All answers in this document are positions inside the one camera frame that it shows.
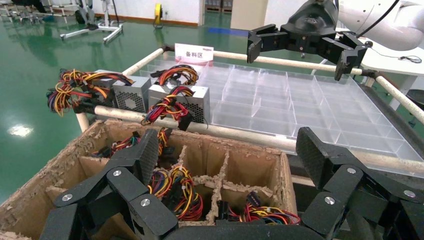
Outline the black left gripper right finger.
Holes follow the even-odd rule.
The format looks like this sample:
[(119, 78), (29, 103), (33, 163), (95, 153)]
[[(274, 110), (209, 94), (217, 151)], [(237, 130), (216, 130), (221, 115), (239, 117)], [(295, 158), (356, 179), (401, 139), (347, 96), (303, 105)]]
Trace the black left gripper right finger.
[(372, 223), (385, 240), (424, 237), (424, 193), (366, 167), (347, 148), (301, 127), (295, 151), (319, 193), (304, 211), (305, 227), (333, 239), (349, 213)]

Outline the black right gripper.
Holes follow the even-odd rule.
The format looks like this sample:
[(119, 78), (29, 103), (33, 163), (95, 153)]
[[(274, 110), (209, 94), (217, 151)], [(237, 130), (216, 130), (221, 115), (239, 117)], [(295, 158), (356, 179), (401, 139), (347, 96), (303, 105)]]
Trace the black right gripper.
[(334, 79), (339, 81), (359, 67), (368, 49), (350, 33), (336, 36), (338, 10), (332, 0), (308, 0), (281, 26), (268, 24), (248, 32), (247, 63), (253, 63), (261, 52), (289, 50), (320, 53), (336, 65)]

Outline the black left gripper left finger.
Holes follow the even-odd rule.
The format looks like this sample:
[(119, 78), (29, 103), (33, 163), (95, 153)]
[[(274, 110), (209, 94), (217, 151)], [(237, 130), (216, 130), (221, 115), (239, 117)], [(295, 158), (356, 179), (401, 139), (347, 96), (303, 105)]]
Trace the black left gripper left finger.
[(61, 193), (40, 238), (88, 240), (117, 214), (140, 240), (163, 240), (177, 230), (177, 217), (148, 188), (157, 134), (147, 129), (137, 145), (117, 151), (99, 173)]

